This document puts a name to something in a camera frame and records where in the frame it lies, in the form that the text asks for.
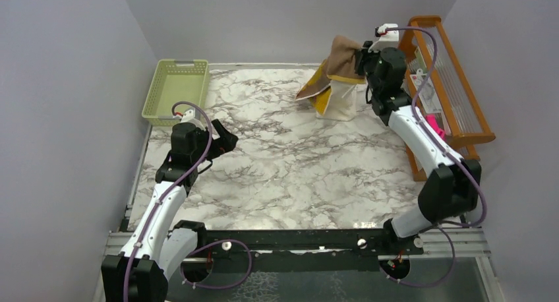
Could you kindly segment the brown yellow bear towel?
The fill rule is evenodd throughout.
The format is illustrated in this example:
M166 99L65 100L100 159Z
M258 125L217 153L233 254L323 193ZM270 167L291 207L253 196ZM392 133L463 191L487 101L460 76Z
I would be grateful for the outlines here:
M323 60L317 70L298 91L295 100L307 100L316 112L317 118L326 111L330 98L330 81L336 80L357 86L365 83L365 78L355 74L354 52L362 45L345 36L337 35L333 41L330 54Z

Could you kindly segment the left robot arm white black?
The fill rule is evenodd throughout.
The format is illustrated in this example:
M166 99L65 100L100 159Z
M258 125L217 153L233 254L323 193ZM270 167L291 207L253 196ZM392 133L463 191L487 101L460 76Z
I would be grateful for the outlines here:
M207 248L203 223L171 223L198 177L199 165L234 150L237 141L217 119L209 129L196 119L173 126L171 148L156 171L140 223L119 253L102 262L106 301L165 301L169 279L182 260Z

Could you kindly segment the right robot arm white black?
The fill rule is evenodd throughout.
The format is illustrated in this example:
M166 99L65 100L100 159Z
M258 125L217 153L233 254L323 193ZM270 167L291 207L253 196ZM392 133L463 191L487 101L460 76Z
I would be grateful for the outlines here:
M394 47L370 51L367 42L355 53L355 71L367 80L367 103L405 142L420 162L427 181L416 207L385 222L381 247L396 254L407 238L477 207L481 165L466 160L437 135L401 85L407 70L404 53Z

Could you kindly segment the cream white towel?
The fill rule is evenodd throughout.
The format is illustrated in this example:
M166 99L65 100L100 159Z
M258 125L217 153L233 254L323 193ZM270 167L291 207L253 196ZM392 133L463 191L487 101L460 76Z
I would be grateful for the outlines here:
M335 121L350 121L357 115L356 84L330 81L330 98L323 118Z

